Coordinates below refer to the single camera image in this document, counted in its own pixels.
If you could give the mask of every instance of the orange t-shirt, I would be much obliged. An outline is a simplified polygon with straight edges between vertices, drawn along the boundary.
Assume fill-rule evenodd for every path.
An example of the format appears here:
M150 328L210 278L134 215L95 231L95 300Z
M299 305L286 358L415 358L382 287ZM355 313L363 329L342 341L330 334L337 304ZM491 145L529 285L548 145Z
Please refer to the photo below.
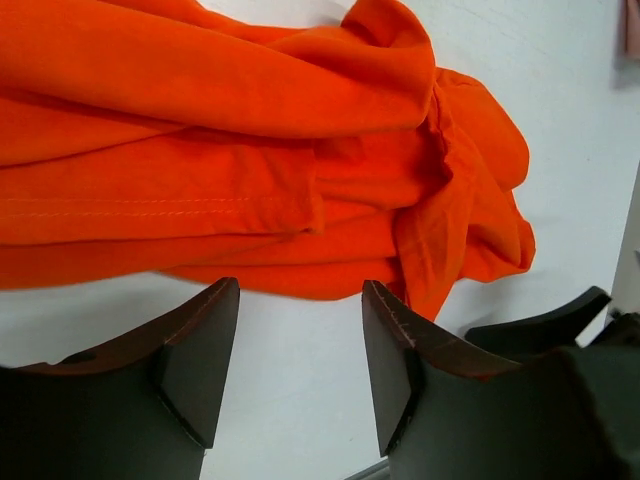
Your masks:
M195 0L0 2L0 288L159 270L434 318L526 271L526 143L395 0L340 26Z

